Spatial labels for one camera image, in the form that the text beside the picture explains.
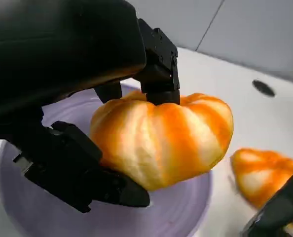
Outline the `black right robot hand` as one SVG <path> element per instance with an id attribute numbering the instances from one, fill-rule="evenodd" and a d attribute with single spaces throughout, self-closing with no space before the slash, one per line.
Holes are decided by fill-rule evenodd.
<path id="1" fill-rule="evenodd" d="M 288 224 L 293 224 L 293 175 L 246 224 L 241 236 L 281 237 Z"/>

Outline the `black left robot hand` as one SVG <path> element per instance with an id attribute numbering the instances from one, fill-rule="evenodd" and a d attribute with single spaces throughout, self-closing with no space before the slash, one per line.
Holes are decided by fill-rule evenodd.
<path id="1" fill-rule="evenodd" d="M 154 104 L 180 103 L 176 46 L 124 0 L 0 0 L 0 139 L 26 179 L 76 210 L 94 200 L 147 207 L 148 192 L 100 165 L 78 127 L 42 125 L 44 105 L 92 88 L 102 102 L 139 81 Z"/>

